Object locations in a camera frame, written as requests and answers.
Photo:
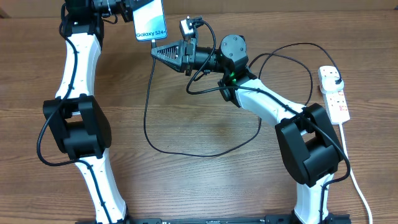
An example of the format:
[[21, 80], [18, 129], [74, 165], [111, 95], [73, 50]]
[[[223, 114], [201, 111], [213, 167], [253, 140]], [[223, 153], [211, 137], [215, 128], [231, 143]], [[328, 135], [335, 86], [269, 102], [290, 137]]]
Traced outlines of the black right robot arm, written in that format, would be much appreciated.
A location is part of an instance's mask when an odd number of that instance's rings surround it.
[[297, 201], [289, 214], [268, 214], [263, 223], [351, 223], [349, 215], [327, 209], [329, 187], [337, 182], [334, 173], [347, 158], [326, 110], [317, 103], [294, 103], [267, 88], [251, 71], [243, 36], [227, 35], [219, 48], [200, 47], [194, 38], [153, 45], [151, 55], [187, 75], [192, 71], [222, 74], [215, 89], [224, 100], [275, 128], [282, 161], [297, 183]]

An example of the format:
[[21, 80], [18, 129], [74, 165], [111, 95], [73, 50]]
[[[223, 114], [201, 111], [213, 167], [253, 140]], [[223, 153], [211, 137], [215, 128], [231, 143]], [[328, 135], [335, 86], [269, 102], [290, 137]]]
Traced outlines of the Samsung Galaxy smartphone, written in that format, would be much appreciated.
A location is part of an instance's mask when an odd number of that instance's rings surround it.
[[162, 0], [153, 0], [133, 10], [134, 29], [137, 41], [165, 39], [167, 26]]

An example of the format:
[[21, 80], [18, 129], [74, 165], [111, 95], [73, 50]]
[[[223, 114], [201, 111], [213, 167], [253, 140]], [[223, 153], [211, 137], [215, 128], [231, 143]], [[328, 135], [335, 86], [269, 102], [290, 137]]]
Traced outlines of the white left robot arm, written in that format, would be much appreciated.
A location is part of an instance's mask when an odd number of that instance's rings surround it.
[[[137, 1], [65, 1], [58, 31], [67, 57], [55, 98], [43, 104], [45, 123], [37, 140], [37, 155], [50, 167], [74, 164], [86, 182], [95, 208], [94, 223], [131, 223], [111, 168], [111, 126], [94, 96], [95, 73], [103, 48], [104, 23], [109, 17], [133, 20]], [[41, 142], [50, 129], [64, 162], [49, 162]]]

